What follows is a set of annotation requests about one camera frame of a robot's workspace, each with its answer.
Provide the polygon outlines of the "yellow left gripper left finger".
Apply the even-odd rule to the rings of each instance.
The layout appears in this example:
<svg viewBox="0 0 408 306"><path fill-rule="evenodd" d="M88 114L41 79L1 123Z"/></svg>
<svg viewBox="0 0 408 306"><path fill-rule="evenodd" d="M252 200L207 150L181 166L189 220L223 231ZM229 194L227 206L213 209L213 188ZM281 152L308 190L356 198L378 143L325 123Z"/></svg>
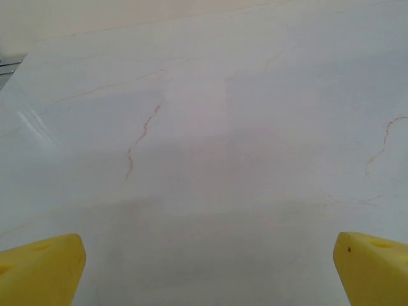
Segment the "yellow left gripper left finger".
<svg viewBox="0 0 408 306"><path fill-rule="evenodd" d="M1 305L71 305L85 263L76 233L1 251Z"/></svg>

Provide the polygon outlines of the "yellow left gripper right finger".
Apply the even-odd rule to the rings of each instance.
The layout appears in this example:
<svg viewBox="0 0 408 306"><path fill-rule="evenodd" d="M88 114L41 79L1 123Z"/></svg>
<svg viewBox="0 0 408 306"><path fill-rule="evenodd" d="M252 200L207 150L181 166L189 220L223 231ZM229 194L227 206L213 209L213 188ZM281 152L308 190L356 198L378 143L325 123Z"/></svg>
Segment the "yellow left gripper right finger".
<svg viewBox="0 0 408 306"><path fill-rule="evenodd" d="M341 232L333 261L351 305L407 305L407 244Z"/></svg>

